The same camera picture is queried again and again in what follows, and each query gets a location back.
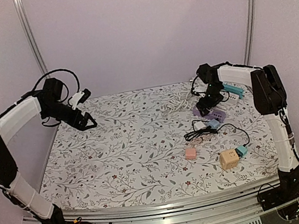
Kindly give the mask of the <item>purple power strip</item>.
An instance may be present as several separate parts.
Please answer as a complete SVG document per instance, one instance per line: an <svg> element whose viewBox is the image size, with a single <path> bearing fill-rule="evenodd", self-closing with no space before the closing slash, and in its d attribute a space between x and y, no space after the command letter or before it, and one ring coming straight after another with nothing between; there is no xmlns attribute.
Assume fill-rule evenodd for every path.
<svg viewBox="0 0 299 224"><path fill-rule="evenodd" d="M215 119L218 122L224 122L227 114L222 110L212 109L211 111L209 111L208 114L206 114L205 116L202 116L200 114L199 110L197 109L197 107L195 106L195 107L193 107L193 115L198 116L202 119L206 119L206 120Z"/></svg>

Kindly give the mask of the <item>white power strip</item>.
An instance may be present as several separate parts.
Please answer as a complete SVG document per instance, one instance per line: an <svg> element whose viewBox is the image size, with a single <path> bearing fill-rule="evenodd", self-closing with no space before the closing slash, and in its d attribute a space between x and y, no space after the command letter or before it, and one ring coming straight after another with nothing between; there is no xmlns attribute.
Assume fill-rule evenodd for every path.
<svg viewBox="0 0 299 224"><path fill-rule="evenodd" d="M221 101L221 104L237 104L239 97L237 94L230 93L226 99Z"/></svg>

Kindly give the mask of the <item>beige cube socket adapter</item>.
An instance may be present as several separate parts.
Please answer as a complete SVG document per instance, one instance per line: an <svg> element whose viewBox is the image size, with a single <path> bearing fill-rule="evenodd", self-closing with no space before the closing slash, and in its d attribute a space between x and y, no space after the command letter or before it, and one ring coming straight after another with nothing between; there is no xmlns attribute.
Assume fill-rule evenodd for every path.
<svg viewBox="0 0 299 224"><path fill-rule="evenodd" d="M229 149L222 151L219 155L219 162L221 168L224 170L230 170L238 165L239 156L235 149Z"/></svg>

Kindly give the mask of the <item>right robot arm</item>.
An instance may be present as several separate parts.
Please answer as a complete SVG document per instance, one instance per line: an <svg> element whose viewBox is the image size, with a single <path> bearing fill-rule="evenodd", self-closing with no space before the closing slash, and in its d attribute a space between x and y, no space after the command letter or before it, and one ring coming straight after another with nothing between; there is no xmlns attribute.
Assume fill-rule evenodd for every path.
<svg viewBox="0 0 299 224"><path fill-rule="evenodd" d="M276 196L290 201L299 187L299 160L296 156L293 132L288 119L287 93L273 65L254 67L228 62L210 66L200 65L196 76L207 89L196 106L201 116L218 105L223 96L224 82L237 83L252 89L254 107L267 121L278 154L280 185Z"/></svg>

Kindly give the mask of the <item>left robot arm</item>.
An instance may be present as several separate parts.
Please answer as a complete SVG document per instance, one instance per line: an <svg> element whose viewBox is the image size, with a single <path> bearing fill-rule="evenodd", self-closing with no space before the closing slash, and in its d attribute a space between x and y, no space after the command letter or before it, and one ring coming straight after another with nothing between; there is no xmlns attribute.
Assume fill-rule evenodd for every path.
<svg viewBox="0 0 299 224"><path fill-rule="evenodd" d="M78 104L84 103L91 92L88 89L79 90L68 103L64 104L61 100L64 87L62 81L56 78L47 78L42 89L35 88L27 92L0 114L0 189L39 220L50 219L48 224L69 223L54 217L59 213L59 208L42 197L21 176L7 145L36 116L40 116L42 119L53 118L80 131L90 130L97 126L97 122L89 113L83 113L78 109Z"/></svg>

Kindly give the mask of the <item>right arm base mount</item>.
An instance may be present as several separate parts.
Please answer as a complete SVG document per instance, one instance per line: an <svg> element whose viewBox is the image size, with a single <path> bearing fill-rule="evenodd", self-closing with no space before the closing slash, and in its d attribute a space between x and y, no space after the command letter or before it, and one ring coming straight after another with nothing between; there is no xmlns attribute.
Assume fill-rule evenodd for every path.
<svg viewBox="0 0 299 224"><path fill-rule="evenodd" d="M263 184L257 192L257 201L263 211L275 209L280 218L293 221L299 218L299 186L285 192L280 187Z"/></svg>

